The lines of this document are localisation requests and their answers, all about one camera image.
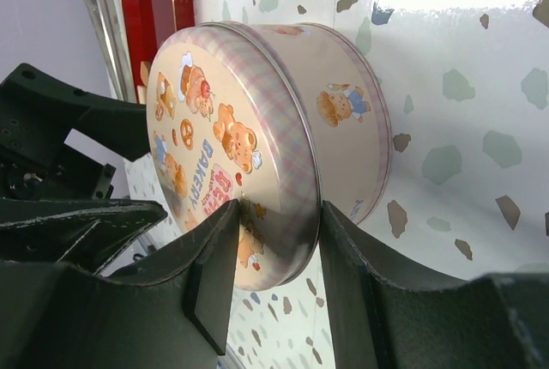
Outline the round metal tin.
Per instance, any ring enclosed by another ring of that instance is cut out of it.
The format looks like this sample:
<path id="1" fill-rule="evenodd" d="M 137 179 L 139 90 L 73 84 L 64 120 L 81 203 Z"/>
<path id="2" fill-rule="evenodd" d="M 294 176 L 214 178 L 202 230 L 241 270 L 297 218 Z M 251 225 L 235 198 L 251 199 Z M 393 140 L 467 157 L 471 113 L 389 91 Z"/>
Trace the round metal tin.
<path id="1" fill-rule="evenodd" d="M 251 32 L 305 114 L 323 199 L 360 223 L 380 200 L 390 166 L 390 121 L 371 67 L 324 25 L 257 25 Z"/>

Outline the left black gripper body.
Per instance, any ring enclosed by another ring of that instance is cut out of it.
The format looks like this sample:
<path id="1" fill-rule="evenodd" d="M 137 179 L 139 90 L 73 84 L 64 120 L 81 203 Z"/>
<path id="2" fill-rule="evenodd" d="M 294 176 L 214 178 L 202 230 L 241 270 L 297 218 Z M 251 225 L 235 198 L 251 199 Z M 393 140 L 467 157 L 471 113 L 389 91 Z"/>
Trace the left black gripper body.
<path id="1" fill-rule="evenodd" d="M 1 196 L 38 201 L 108 199 L 116 168 L 64 143 L 64 136 L 1 129 Z"/>

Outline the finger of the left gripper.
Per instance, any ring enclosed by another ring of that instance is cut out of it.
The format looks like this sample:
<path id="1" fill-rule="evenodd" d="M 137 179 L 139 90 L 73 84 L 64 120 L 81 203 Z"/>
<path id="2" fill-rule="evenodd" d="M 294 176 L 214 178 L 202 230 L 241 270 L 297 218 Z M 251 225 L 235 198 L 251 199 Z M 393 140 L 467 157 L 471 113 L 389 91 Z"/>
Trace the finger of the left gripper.
<path id="1" fill-rule="evenodd" d="M 98 274 L 166 217 L 154 201 L 3 198 L 1 259 L 67 262 Z"/>
<path id="2" fill-rule="evenodd" d="M 144 105 L 86 92 L 25 63 L 1 83 L 2 128 L 64 140 L 77 130 L 131 161 L 149 152 Z"/>

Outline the metal tweezers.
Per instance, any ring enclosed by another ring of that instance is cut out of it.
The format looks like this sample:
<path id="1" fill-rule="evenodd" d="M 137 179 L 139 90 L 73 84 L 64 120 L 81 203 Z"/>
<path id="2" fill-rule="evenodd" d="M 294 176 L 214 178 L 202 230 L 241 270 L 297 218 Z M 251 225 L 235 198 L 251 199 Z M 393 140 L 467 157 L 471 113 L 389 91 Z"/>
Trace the metal tweezers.
<path id="1" fill-rule="evenodd" d="M 119 100 L 135 103 L 136 91 L 121 0 L 82 1 L 99 41 L 113 93 Z"/>

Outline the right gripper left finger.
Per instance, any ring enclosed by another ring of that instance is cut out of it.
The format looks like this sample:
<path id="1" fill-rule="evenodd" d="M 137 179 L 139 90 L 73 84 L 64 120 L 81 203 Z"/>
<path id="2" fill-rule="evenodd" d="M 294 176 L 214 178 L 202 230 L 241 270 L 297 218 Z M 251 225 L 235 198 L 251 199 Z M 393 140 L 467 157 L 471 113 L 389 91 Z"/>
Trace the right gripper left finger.
<path id="1" fill-rule="evenodd" d="M 238 239 L 231 200 L 109 276 L 1 259 L 4 368 L 214 368 L 226 352 Z"/>

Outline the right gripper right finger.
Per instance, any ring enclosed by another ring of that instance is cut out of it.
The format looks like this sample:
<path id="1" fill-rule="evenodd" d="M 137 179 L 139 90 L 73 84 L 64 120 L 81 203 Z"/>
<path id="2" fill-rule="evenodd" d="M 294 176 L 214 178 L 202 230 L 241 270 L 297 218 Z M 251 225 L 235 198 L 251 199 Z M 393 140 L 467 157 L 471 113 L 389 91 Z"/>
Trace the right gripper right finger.
<path id="1" fill-rule="evenodd" d="M 547 274 L 464 281 L 403 256 L 330 202 L 319 248 L 337 367 L 547 367 Z"/>

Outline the round metal tin lid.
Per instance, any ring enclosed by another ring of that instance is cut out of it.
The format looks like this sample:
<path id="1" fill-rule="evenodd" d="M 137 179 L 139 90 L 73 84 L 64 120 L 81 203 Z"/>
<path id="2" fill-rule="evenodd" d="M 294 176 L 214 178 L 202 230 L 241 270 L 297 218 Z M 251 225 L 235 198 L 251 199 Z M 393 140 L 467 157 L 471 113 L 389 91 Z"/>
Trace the round metal tin lid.
<path id="1" fill-rule="evenodd" d="M 237 200 L 236 287 L 290 282 L 317 242 L 317 163 L 297 97 L 267 48 L 235 22 L 177 31 L 160 46 L 147 89 L 155 170 L 189 232 Z"/>

